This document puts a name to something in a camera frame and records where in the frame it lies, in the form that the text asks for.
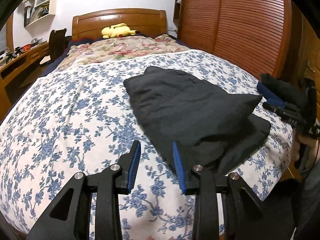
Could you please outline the person right hand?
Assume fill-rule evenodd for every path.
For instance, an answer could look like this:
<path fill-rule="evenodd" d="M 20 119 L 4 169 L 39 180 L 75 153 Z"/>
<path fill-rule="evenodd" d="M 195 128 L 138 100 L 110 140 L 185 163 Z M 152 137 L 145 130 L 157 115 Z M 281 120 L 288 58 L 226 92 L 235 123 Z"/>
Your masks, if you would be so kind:
<path fill-rule="evenodd" d="M 300 130 L 293 130 L 292 160 L 300 172 L 308 170 L 319 159 L 319 139 Z"/>

